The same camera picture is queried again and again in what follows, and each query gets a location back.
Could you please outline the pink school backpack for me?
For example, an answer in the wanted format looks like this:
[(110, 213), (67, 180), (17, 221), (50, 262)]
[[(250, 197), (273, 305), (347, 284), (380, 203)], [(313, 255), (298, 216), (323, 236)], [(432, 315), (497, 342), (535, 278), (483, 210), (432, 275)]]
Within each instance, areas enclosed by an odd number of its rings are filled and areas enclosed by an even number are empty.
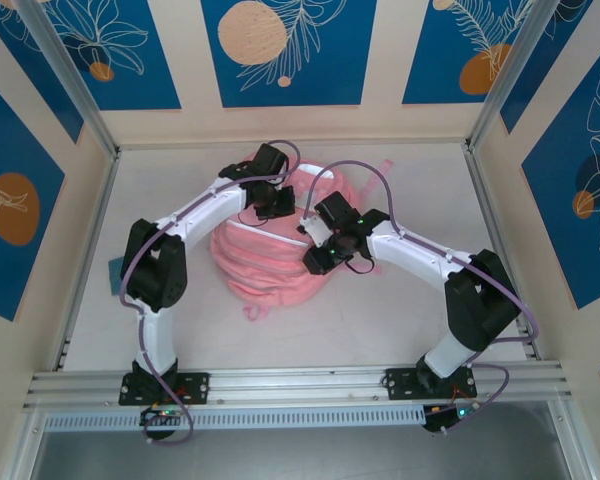
[(360, 208), (380, 183), (371, 174), (363, 187), (356, 188), (342, 171), (322, 169), (320, 164), (305, 161), (284, 181), (295, 196), (292, 215), (258, 220), (250, 207), (222, 222), (211, 234), (213, 260), (228, 288), (243, 301), (244, 316), (251, 321), (266, 317), (272, 308), (311, 299), (332, 277), (312, 275), (302, 262), (312, 246), (311, 238), (297, 231), (304, 208), (335, 191)]

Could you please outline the blue poster large peach circle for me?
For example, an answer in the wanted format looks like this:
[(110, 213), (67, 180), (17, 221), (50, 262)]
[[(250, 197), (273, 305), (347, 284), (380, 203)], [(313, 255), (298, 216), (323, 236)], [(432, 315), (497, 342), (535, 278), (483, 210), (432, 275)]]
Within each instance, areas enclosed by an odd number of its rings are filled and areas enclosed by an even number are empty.
[(377, 0), (201, 0), (226, 109), (357, 106)]

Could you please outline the teal flat pouch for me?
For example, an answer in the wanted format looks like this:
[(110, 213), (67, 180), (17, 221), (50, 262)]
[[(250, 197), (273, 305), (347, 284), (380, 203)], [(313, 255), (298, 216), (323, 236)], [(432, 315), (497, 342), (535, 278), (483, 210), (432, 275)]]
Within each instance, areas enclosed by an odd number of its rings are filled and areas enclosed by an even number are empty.
[(117, 296), (120, 291), (122, 283), (121, 270), (123, 261), (123, 257), (117, 257), (108, 261), (109, 285), (112, 296)]

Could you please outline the blue poster white lily drawing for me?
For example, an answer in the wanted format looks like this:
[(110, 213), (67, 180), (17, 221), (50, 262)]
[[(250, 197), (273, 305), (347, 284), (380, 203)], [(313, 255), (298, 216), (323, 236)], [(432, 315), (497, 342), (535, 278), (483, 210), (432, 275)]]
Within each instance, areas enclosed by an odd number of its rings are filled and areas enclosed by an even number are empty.
[(100, 110), (181, 108), (148, 0), (42, 7)]

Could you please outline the blue poster orange circle fern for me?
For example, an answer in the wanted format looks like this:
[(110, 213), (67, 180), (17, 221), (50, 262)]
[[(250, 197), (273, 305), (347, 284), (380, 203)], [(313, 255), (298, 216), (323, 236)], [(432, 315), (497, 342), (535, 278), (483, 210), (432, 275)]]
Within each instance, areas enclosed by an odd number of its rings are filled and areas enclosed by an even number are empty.
[(534, 1), (430, 0), (402, 103), (484, 101)]

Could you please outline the black controller board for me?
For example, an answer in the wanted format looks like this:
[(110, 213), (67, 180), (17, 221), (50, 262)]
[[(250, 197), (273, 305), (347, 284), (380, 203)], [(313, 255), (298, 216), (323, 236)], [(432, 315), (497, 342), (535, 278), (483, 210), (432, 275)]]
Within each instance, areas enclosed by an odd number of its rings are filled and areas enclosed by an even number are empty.
[(425, 406), (424, 428), (431, 433), (446, 434), (461, 422), (470, 418), (480, 408), (481, 406), (478, 403)]
[(139, 425), (149, 443), (163, 441), (171, 437), (174, 427), (180, 424), (181, 412), (172, 408), (148, 407), (140, 414)]

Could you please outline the blue poster navy circle leaves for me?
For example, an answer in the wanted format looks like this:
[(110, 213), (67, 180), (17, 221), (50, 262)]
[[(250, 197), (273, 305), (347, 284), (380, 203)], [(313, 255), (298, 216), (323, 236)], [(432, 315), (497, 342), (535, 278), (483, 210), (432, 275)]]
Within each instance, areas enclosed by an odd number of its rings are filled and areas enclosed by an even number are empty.
[(522, 163), (577, 307), (600, 298), (600, 56)]

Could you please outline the steel sheet panel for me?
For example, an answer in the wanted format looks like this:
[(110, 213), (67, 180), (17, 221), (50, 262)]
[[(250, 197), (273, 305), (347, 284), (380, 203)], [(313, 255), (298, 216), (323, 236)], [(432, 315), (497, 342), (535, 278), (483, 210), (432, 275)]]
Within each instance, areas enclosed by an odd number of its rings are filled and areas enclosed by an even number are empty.
[(553, 444), (413, 427), (203, 431), (180, 446), (136, 433), (45, 435), (32, 480), (571, 480)]

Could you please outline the blue poster white leaf lines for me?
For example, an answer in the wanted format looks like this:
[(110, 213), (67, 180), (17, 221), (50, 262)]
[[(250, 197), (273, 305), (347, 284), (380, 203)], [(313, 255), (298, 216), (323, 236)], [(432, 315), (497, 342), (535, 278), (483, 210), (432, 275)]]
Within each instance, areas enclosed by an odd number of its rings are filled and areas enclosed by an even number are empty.
[(593, 0), (559, 0), (531, 55), (500, 109), (511, 134)]

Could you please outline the blue poster orange circle flower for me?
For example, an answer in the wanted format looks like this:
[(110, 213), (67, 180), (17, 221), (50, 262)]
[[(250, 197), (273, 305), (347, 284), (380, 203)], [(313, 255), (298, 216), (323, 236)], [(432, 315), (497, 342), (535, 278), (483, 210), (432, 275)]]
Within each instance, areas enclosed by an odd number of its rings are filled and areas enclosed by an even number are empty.
[(0, 317), (23, 299), (64, 172), (0, 95)]

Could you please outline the blue poster peach circle flower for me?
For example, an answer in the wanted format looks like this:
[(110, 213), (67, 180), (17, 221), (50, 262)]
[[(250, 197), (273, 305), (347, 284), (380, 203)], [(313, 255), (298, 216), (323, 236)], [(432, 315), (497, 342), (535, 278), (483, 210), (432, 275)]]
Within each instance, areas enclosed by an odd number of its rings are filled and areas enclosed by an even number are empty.
[(84, 119), (17, 12), (13, 0), (0, 0), (0, 39), (51, 109), (69, 138), (74, 144), (77, 144)]

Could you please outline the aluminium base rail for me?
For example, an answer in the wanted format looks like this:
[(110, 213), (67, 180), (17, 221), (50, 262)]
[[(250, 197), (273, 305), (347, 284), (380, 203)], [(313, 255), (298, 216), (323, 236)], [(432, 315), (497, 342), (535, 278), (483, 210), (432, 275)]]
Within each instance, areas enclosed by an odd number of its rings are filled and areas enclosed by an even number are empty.
[[(509, 383), (501, 402), (570, 400), (557, 361), (505, 362)], [(390, 403), (381, 386), (383, 366), (211, 369), (208, 409), (371, 406)], [(25, 411), (77, 412), (117, 408), (121, 371), (38, 372), (25, 395)]]

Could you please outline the aluminium side rail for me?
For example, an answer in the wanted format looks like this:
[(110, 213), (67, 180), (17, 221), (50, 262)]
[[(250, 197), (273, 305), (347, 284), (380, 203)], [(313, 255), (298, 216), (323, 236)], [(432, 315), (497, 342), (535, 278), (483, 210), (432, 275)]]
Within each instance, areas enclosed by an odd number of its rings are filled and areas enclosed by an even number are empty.
[[(467, 164), (469, 175), (471, 177), (471, 181), (473, 183), (473, 187), (476, 193), (477, 201), (479, 203), (485, 221), (486, 229), (488, 231), (491, 244), (494, 248), (495, 253), (499, 255), (504, 265), (504, 268), (511, 280), (515, 292), (520, 294), (520, 289), (517, 285), (514, 270), (512, 268), (511, 262), (509, 261), (510, 259), (508, 256), (504, 238), (502, 236), (497, 212), (492, 202), (488, 185), (482, 174), (479, 162), (476, 160), (475, 155), (469, 149), (468, 144), (461, 144), (461, 147), (463, 150), (463, 155)], [(521, 316), (516, 320), (516, 325), (518, 331), (520, 332), (519, 336), (525, 336), (531, 333), (535, 333), (533, 326), (529, 323), (529, 320), (524, 314), (521, 314)], [(525, 351), (527, 359), (542, 359), (536, 345), (536, 340), (532, 340), (530, 343), (522, 343), (522, 345), (524, 345), (523, 349)]]
[(54, 344), (53, 355), (48, 362), (49, 370), (52, 372), (57, 371), (63, 366), (65, 347), (71, 342), (71, 336), (78, 318), (79, 309), (84, 296), (84, 291), (95, 255), (98, 239), (100, 237), (117, 171), (119, 169), (121, 155), (122, 149), (117, 147), (113, 156), (111, 157), (107, 175), (98, 196), (96, 209), (89, 224), (89, 229), (87, 231), (88, 235), (86, 236), (87, 243), (79, 263), (76, 279), (72, 289), (70, 290), (67, 311), (64, 315), (63, 322), (59, 329), (59, 334), (57, 335), (56, 342)]

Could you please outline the aluminium frame post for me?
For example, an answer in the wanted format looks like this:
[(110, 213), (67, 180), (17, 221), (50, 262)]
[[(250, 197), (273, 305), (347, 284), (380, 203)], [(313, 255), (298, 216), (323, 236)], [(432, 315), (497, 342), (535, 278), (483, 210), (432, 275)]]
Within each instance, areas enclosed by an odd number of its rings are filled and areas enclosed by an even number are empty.
[(115, 162), (119, 145), (111, 134), (83, 77), (37, 0), (13, 0), (27, 30), (62, 84), (99, 146)]
[(558, 2), (559, 0), (527, 0), (526, 5), (530, 8), (529, 16), (524, 20), (504, 66), (496, 77), (490, 93), (487, 94), (478, 120), (467, 139), (471, 151), (475, 151), (486, 139), (487, 133), (495, 121), (500, 121), (504, 127), (500, 117), (500, 109), (542, 35), (544, 27)]

